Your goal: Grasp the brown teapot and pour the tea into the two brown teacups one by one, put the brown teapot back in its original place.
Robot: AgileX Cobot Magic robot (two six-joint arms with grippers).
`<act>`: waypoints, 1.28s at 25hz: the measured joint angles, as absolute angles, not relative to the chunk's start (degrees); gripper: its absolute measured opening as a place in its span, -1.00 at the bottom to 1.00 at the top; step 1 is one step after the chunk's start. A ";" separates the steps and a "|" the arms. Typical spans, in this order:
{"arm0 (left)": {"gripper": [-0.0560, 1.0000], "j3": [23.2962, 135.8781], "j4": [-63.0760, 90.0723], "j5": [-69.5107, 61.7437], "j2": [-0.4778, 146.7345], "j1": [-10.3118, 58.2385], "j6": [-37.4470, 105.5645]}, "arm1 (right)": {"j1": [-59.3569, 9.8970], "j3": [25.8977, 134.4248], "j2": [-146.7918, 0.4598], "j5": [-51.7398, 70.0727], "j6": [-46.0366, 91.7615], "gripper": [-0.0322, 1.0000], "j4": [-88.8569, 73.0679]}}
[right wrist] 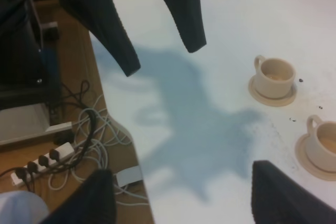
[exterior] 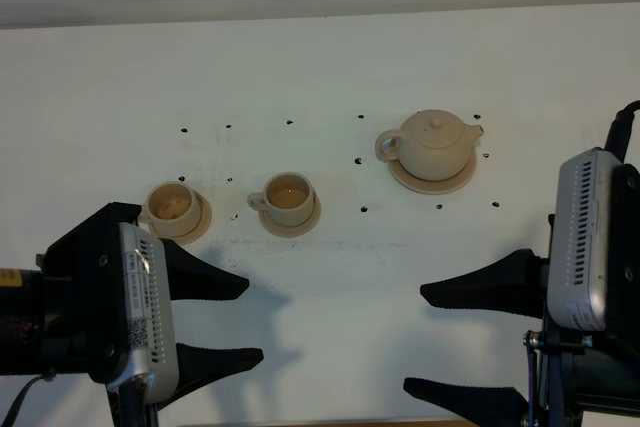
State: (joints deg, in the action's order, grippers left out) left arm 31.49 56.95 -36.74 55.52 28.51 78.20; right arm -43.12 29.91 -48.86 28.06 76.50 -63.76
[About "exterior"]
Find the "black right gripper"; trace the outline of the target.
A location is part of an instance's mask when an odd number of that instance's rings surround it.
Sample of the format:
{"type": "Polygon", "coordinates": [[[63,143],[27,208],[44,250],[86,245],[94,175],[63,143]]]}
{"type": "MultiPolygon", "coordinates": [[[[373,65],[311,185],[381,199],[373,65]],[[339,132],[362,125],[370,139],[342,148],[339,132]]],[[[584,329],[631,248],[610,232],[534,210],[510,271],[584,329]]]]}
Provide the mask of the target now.
{"type": "Polygon", "coordinates": [[[612,173],[605,329],[558,326],[547,308],[548,277],[547,259],[519,249],[479,270],[420,287],[433,307],[543,318],[541,331],[523,339],[528,402],[513,387],[412,377],[404,380],[404,391],[477,426],[578,426],[585,411],[638,415],[639,173],[633,166],[621,163],[612,173]]]}

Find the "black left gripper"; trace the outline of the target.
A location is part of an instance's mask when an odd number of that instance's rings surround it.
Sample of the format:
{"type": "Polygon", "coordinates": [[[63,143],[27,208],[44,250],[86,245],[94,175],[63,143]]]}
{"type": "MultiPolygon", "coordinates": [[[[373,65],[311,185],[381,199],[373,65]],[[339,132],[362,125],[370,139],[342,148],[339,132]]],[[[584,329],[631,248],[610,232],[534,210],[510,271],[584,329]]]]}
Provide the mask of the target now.
{"type": "MultiPolygon", "coordinates": [[[[44,330],[39,361],[58,373],[86,373],[109,383],[124,370],[130,352],[120,225],[141,213],[137,204],[112,202],[54,242],[40,258],[44,330]]],[[[247,278],[224,271],[162,239],[170,298],[229,301],[249,287],[247,278]]],[[[179,379],[166,403],[264,360],[259,348],[207,349],[176,345],[179,379]]]]}

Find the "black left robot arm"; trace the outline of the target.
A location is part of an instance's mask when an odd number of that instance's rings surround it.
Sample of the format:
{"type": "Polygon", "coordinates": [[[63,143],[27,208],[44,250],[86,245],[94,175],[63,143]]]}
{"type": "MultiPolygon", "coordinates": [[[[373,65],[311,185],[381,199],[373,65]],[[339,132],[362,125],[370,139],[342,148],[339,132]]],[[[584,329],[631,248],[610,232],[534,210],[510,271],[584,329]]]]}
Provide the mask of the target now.
{"type": "Polygon", "coordinates": [[[175,301],[234,300],[249,282],[142,229],[140,213],[110,203],[51,245],[35,269],[2,271],[3,374],[85,373],[113,392],[137,381],[145,403],[167,405],[262,361],[257,348],[176,341],[175,301]]]}

